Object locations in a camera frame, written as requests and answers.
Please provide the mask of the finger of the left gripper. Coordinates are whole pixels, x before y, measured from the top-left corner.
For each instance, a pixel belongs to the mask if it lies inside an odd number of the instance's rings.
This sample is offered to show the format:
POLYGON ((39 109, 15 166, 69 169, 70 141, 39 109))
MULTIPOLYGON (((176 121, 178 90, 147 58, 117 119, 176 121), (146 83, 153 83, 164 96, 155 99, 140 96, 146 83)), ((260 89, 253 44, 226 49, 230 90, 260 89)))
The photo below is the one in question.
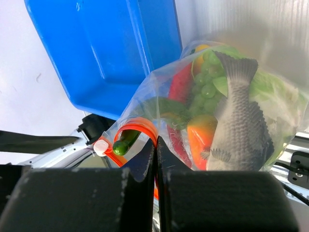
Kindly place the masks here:
POLYGON ((35 136, 11 131, 0 131, 0 151, 43 154, 80 140, 76 136, 35 136))

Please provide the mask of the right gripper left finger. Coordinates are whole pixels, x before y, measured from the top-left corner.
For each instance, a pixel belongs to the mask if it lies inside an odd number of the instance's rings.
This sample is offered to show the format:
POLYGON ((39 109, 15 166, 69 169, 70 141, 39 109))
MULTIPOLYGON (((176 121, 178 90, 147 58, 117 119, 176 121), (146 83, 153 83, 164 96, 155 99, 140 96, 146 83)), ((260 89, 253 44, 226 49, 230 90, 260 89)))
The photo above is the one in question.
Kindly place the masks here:
POLYGON ((155 147, 124 167, 34 169, 17 182, 1 215, 3 232, 149 232, 155 147))

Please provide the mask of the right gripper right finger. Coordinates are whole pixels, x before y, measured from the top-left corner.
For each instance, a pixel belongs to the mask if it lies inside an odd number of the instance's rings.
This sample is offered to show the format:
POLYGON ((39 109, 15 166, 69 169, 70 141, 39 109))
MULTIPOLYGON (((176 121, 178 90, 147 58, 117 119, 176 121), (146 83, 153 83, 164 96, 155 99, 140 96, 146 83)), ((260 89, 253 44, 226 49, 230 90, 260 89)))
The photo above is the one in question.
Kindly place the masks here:
POLYGON ((282 183, 265 172, 193 171, 157 142, 163 232, 297 232, 282 183))

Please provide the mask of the grey toy fish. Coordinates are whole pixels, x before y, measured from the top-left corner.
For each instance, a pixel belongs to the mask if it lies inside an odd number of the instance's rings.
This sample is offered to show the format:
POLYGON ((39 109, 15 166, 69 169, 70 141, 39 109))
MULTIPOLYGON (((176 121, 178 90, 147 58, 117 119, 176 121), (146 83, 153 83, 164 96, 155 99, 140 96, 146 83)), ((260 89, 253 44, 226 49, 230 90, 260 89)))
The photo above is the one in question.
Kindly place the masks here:
POLYGON ((259 171, 274 153, 274 144, 259 104, 250 100, 258 62, 215 52, 227 79, 227 96, 214 111, 217 126, 207 171, 259 171))

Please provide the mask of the small green chili pepper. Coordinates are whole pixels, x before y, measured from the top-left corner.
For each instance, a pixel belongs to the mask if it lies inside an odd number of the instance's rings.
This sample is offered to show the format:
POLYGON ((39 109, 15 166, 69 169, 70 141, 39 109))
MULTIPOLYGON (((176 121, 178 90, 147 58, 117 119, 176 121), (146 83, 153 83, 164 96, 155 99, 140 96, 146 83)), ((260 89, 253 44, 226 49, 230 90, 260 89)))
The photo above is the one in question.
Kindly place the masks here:
POLYGON ((116 155, 124 156, 134 145, 141 132, 138 130, 124 130, 120 138, 113 144, 113 152, 116 155))

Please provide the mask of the clear zip top bag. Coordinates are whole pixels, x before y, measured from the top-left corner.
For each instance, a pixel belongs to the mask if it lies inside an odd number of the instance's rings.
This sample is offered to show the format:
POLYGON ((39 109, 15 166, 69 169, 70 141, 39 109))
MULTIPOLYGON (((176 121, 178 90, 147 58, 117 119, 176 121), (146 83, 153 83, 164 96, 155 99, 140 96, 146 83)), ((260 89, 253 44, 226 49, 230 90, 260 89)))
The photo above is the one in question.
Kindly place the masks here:
POLYGON ((199 171, 265 171, 294 138, 308 100, 283 77, 226 44, 199 45, 152 71, 94 143, 118 166, 162 137, 199 171))

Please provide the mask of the green grape bunch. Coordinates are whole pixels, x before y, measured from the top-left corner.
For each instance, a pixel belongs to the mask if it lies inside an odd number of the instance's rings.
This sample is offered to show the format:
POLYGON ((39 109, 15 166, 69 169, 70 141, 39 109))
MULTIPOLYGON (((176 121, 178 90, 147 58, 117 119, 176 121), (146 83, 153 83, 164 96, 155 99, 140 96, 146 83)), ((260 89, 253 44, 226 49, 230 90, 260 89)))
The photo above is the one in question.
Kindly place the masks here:
POLYGON ((214 85, 214 80, 217 78, 225 78, 222 64, 213 50, 207 49, 202 55, 204 63, 201 66, 201 72, 192 76, 193 87, 189 108, 191 117, 202 114, 212 115, 222 97, 222 94, 214 85))

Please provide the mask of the red chili pepper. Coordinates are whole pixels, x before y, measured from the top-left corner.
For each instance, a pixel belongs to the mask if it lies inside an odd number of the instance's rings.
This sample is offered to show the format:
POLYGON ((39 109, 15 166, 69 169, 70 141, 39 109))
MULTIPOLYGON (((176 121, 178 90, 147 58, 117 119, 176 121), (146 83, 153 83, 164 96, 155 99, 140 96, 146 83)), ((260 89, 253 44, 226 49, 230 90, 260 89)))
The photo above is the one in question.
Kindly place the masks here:
MULTIPOLYGON (((174 75, 169 89, 169 99, 176 100, 180 103, 186 103, 192 82, 191 68, 192 63, 189 63, 174 75)), ((181 130, 173 129, 167 125, 167 131, 174 151, 179 155, 181 160, 191 168, 192 162, 184 148, 181 130)))

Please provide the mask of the white cauliflower with leaves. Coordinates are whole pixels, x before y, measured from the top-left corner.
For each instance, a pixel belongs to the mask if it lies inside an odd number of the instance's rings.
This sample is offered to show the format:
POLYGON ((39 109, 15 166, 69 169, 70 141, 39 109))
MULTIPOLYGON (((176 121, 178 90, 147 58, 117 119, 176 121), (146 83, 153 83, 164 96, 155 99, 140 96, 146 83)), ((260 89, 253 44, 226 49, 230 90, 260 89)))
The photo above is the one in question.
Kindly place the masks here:
MULTIPOLYGON (((222 52, 234 58, 247 58, 222 52)), ((227 79, 224 78, 222 97, 227 96, 227 79)), ((295 136, 308 105, 308 100, 290 83, 258 66, 250 85, 250 100, 259 104, 264 113, 267 127, 274 144, 274 153, 262 167, 272 164, 295 136)))

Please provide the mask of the yellow orange mango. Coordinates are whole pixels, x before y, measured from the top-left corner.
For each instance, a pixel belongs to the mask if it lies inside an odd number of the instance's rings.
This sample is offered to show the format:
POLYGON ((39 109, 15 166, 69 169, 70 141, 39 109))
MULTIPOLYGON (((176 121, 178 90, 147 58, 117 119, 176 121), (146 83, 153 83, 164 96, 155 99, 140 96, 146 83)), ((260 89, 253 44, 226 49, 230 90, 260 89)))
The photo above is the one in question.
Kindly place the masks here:
MULTIPOLYGON (((202 51, 204 49, 209 48, 210 46, 207 44, 201 44, 198 45, 195 50, 194 53, 197 53, 199 51, 202 51)), ((201 72, 201 66, 204 63, 204 59, 203 59, 203 55, 200 55, 199 57, 197 57, 193 62, 192 62, 192 67, 191 67, 191 73, 192 76, 196 76, 197 74, 199 74, 201 72)))

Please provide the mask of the red orange mango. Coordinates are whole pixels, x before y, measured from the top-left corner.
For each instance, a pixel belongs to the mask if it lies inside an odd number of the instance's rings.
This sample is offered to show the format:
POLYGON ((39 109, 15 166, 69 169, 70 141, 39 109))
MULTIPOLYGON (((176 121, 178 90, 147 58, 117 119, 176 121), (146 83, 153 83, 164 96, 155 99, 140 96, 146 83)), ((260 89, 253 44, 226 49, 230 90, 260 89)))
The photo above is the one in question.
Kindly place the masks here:
POLYGON ((187 125, 188 141, 195 166, 206 170, 217 119, 208 114, 192 118, 187 125))

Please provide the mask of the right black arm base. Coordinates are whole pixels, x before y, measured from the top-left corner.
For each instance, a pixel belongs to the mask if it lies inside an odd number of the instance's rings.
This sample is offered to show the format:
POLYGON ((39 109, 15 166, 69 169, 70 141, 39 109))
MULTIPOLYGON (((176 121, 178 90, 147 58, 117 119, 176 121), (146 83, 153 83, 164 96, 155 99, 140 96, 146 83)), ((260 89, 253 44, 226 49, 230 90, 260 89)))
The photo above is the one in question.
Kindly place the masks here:
POLYGON ((290 167, 288 181, 309 189, 309 154, 301 151, 294 152, 291 156, 290 167))

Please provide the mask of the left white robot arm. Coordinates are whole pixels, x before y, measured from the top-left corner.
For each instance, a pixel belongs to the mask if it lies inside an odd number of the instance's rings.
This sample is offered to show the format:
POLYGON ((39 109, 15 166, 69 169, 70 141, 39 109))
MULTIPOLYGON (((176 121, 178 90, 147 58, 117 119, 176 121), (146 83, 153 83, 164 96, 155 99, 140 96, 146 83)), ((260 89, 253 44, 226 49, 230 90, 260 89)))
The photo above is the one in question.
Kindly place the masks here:
POLYGON ((92 144, 114 122, 113 119, 89 114, 71 135, 66 136, 36 136, 2 130, 0 150, 34 154, 35 157, 19 163, 31 168, 72 167, 82 158, 94 154, 92 144))

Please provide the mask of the blue plastic bin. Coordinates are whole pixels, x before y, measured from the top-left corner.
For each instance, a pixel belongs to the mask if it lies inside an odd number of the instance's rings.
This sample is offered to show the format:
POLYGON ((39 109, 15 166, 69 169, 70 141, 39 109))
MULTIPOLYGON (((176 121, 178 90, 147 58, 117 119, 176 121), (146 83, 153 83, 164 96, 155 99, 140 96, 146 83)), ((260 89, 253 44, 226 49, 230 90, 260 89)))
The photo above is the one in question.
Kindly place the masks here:
POLYGON ((117 119, 151 71, 182 51, 172 0, 27 0, 70 102, 117 119))

